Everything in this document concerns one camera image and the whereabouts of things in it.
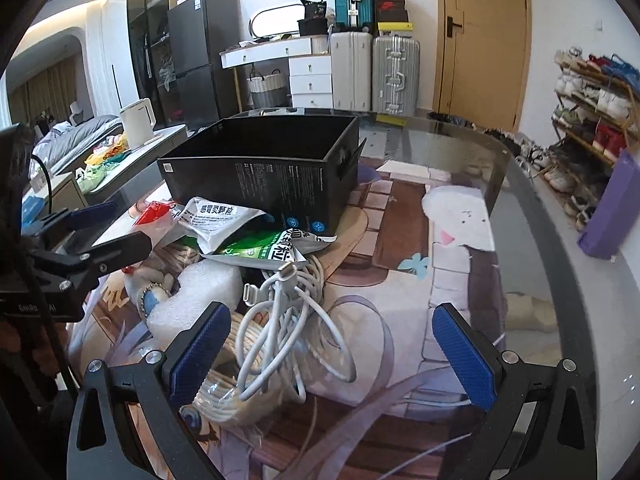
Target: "refrigerator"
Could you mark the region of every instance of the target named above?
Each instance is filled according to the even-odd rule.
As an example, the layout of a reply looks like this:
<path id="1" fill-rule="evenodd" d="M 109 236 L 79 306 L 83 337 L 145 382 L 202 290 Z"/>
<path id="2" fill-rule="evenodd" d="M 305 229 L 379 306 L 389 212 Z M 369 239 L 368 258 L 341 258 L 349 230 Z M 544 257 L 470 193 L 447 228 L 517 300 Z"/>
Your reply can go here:
<path id="1" fill-rule="evenodd" d="M 169 10 L 170 41 L 187 128 L 239 112 L 234 75 L 220 52 L 240 41 L 238 0 L 186 0 Z"/>

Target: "metal screw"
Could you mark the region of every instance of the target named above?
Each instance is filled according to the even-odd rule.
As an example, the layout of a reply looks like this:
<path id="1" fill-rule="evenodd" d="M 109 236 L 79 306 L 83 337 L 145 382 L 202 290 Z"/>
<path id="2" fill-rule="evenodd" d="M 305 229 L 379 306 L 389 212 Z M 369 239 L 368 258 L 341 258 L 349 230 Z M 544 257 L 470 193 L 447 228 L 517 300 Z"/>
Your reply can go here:
<path id="1" fill-rule="evenodd" d="M 519 361 L 518 354 L 516 352 L 512 352 L 511 350 L 507 350 L 502 352 L 502 359 L 505 363 L 509 363 L 510 365 L 514 365 Z"/>
<path id="2" fill-rule="evenodd" d="M 562 361 L 562 368 L 567 372 L 575 372 L 575 363 L 571 359 L 565 359 Z"/>
<path id="3" fill-rule="evenodd" d="M 102 368 L 102 361 L 100 361 L 100 359 L 94 359 L 89 363 L 86 370 L 88 372 L 97 372 L 100 368 Z"/>
<path id="4" fill-rule="evenodd" d="M 145 356 L 145 361 L 150 365 L 157 363 L 160 359 L 162 359 L 162 352 L 158 350 L 152 350 Z"/>

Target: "silver suitcase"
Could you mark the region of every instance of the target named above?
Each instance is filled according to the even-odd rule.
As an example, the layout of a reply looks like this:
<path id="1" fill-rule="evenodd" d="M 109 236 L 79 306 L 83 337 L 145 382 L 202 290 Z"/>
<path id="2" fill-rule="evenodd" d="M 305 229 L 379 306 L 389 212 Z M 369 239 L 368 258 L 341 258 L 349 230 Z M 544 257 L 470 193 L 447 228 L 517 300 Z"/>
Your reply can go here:
<path id="1" fill-rule="evenodd" d="M 374 40 L 373 111 L 414 115 L 419 77 L 420 43 L 417 40 L 402 36 L 379 36 Z"/>
<path id="2" fill-rule="evenodd" d="M 371 35 L 337 32 L 331 35 L 331 79 L 334 108 L 371 110 Z"/>

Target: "white electric kettle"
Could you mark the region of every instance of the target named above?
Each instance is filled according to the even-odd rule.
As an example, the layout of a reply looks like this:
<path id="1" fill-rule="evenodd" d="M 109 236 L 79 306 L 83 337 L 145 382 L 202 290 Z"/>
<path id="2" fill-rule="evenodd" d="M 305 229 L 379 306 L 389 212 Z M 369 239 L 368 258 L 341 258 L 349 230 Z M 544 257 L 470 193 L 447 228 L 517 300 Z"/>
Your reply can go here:
<path id="1" fill-rule="evenodd" d="M 148 98 L 140 99 L 120 110 L 122 127 L 132 150 L 139 148 L 154 136 L 156 116 Z"/>

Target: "desk leg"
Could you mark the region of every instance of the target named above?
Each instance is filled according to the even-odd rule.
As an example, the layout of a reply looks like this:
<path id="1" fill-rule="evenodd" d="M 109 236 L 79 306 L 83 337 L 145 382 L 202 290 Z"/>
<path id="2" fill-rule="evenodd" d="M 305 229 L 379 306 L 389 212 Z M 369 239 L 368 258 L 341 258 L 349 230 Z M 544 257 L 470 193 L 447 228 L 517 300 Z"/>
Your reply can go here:
<path id="1" fill-rule="evenodd" d="M 242 98 L 240 97 L 240 83 L 238 82 L 238 70 L 233 67 L 234 83 L 236 84 L 236 99 L 238 99 L 238 111 L 242 111 Z"/>

